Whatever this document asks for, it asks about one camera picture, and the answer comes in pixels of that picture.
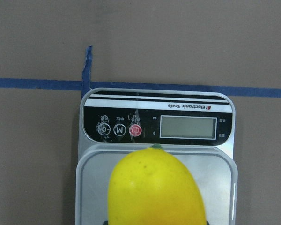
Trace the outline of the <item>yellow mango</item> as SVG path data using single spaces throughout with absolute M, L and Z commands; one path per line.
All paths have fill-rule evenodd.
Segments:
M 192 174 L 159 144 L 126 155 L 108 186 L 110 225 L 205 225 L 205 207 Z

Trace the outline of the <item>silver electronic kitchen scale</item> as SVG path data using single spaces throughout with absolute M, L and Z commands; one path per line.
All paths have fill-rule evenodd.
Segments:
M 75 223 L 102 225 L 113 167 L 128 153 L 159 144 L 199 186 L 207 221 L 236 220 L 235 107 L 214 92 L 95 88 L 82 98 Z

